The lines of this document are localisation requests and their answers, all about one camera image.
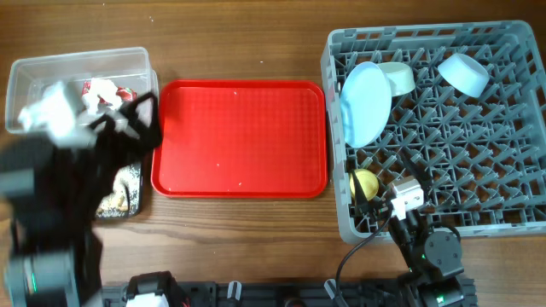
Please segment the light blue bowl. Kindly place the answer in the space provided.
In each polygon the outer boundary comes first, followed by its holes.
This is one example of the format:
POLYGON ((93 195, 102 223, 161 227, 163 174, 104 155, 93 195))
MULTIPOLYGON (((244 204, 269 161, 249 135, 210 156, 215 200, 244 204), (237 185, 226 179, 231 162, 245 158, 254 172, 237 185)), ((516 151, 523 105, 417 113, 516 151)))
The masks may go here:
POLYGON ((453 54, 438 66, 439 74, 463 94, 479 98, 489 82, 489 73, 474 58, 453 54))

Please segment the green bowl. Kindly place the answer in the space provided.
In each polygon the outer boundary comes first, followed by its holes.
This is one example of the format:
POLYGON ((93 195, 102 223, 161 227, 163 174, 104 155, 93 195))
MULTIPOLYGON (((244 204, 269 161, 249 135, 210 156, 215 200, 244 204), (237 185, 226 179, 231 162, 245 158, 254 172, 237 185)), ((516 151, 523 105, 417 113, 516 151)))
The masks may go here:
POLYGON ((384 62, 378 65, 385 73, 390 87, 392 97, 402 96, 415 89, 413 70, 402 62, 384 62))

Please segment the red snack wrapper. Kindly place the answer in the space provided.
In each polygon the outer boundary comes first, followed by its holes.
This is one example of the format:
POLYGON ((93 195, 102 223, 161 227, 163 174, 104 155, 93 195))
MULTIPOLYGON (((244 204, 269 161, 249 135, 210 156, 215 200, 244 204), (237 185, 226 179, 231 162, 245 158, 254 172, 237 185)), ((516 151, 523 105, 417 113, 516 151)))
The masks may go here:
POLYGON ((133 101, 137 93, 131 88, 117 86, 110 79, 92 78, 84 82, 82 97, 113 106, 117 102, 133 101))

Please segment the yellow cup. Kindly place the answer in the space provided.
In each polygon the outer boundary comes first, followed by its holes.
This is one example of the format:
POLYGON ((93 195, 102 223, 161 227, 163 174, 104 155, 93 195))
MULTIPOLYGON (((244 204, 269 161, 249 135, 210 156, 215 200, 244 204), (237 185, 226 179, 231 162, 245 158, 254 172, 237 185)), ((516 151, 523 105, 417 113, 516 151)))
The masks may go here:
POLYGON ((352 170, 349 174, 351 198, 355 199, 355 183, 353 175, 356 175, 357 180, 364 192, 367 200, 372 200, 379 192, 379 181, 376 175, 367 169, 352 170))

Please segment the white tissue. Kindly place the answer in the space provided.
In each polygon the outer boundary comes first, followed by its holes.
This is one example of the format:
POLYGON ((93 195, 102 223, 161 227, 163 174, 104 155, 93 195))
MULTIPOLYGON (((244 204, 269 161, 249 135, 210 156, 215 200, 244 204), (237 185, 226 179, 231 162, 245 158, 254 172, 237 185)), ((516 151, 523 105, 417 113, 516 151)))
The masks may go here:
POLYGON ((110 79, 92 78, 84 82, 82 100, 88 114, 95 115, 99 112, 99 105, 105 103, 107 107, 117 110, 123 100, 117 95, 118 87, 110 79))

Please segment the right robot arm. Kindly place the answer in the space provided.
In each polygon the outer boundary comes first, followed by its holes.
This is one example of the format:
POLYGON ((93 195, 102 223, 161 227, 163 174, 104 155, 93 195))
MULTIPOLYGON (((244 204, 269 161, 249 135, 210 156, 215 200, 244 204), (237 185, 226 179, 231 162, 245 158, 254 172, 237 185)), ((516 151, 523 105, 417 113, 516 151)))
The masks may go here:
POLYGON ((400 304, 405 306, 450 306, 465 299, 457 276, 464 272, 459 231, 449 224, 428 222, 419 209, 430 200, 432 177, 413 162, 408 153, 399 153, 409 175, 389 184, 382 201, 369 200, 355 171, 351 172, 356 211, 382 225, 352 250, 370 243, 388 229, 398 246, 408 272, 397 278, 400 304))

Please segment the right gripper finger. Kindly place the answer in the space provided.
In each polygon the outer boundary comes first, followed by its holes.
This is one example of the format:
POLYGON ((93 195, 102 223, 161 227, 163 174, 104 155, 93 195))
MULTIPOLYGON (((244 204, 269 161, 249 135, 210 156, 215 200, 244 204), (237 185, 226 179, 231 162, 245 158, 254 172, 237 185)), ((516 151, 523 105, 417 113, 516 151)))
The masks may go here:
POLYGON ((430 190, 433 185, 433 180, 426 169, 415 163, 405 151, 400 151, 399 156, 403 161, 404 167, 413 177, 415 177, 422 189, 430 190))
POLYGON ((352 170, 351 174, 352 174, 353 186, 354 186, 354 190, 355 190, 355 192, 354 192, 355 204, 356 205, 367 205, 368 200, 367 200, 366 194, 364 193, 364 191, 362 189, 362 185, 360 184, 360 182, 359 182, 359 180, 357 178, 356 171, 352 170))

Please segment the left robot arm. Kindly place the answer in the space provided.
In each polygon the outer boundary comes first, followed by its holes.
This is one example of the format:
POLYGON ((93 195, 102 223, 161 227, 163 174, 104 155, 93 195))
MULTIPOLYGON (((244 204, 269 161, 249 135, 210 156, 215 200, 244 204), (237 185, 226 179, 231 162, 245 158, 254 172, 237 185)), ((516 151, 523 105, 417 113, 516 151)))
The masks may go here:
POLYGON ((59 148, 25 136, 1 151, 1 195, 12 207, 12 250, 5 285, 14 306, 83 306, 102 288, 102 243, 92 222, 119 169, 162 142, 158 97, 148 92, 120 108, 135 131, 111 115, 90 124, 96 142, 59 148))

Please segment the light blue plate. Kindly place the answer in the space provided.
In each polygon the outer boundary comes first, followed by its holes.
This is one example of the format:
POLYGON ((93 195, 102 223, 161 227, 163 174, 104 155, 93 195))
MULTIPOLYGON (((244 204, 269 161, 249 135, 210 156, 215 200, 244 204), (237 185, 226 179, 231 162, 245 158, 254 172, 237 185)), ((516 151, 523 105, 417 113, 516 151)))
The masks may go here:
POLYGON ((391 103, 391 85, 379 66, 370 61, 356 65, 340 94, 345 143, 362 148, 374 142, 386 127, 391 103))

